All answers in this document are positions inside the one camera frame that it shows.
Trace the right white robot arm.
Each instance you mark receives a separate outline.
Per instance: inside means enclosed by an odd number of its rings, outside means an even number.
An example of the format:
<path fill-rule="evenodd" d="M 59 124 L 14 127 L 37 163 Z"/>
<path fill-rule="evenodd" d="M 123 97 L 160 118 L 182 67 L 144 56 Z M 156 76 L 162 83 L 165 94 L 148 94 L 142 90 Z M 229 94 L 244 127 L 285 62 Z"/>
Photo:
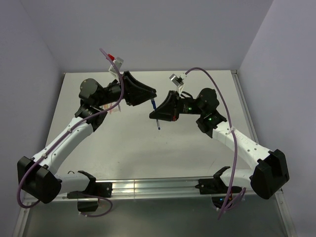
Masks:
<path fill-rule="evenodd" d="M 177 91 L 169 91 L 167 98 L 153 112 L 151 119 L 176 121 L 180 114 L 199 115 L 196 123 L 200 131 L 237 154 L 249 169 L 237 169 L 232 184 L 232 193 L 242 188 L 253 190 L 263 199 L 271 198 L 289 181 L 285 154 L 276 149 L 265 148 L 235 128 L 230 128 L 227 119 L 218 111 L 216 91 L 204 88 L 197 98 L 182 98 Z"/>

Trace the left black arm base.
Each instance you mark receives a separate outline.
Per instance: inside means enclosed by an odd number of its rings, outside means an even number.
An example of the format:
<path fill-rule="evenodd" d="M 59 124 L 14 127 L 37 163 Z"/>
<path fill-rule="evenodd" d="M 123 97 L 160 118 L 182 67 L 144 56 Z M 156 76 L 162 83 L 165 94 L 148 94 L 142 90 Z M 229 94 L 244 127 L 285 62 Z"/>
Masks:
<path fill-rule="evenodd" d="M 87 217 L 101 217 L 108 214 L 113 208 L 113 203 L 109 200 L 112 196 L 112 187 L 112 182 L 96 182 L 88 191 L 67 193 L 67 199 L 77 199 L 77 209 L 80 214 Z M 101 201 L 109 204 L 108 209 L 104 213 L 94 214 Z"/>

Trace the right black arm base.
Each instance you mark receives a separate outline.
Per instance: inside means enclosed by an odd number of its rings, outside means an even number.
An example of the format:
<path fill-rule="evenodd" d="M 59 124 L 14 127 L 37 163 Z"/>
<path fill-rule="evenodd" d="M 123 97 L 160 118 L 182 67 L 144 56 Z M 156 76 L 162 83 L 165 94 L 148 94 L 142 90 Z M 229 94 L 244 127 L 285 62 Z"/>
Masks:
<path fill-rule="evenodd" d="M 198 180 L 198 184 L 195 188 L 199 190 L 200 195 L 219 195 L 224 194 L 220 197 L 211 197 L 212 204 L 216 210 L 222 208 L 225 200 L 225 196 L 228 191 L 228 186 L 221 180 L 223 169 L 217 171 L 212 178 L 202 178 Z M 232 186 L 229 198 L 227 201 L 226 208 L 228 210 L 234 208 L 239 201 L 243 199 L 245 189 L 238 186 Z"/>

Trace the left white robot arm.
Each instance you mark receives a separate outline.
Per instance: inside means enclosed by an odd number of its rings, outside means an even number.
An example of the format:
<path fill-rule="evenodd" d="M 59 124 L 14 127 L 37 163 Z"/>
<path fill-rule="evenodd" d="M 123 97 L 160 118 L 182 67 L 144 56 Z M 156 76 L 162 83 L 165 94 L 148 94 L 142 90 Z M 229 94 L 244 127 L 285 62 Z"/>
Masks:
<path fill-rule="evenodd" d="M 95 79 L 85 79 L 80 85 L 80 107 L 69 125 L 44 149 L 31 158 L 17 163 L 19 190 L 24 190 L 39 202 L 50 203 L 59 194 L 78 192 L 91 197 L 96 192 L 96 178 L 85 172 L 58 176 L 57 171 L 70 153 L 103 123 L 108 111 L 101 106 L 117 105 L 125 100 L 137 106 L 154 99 L 157 91 L 137 81 L 129 71 L 106 87 Z"/>

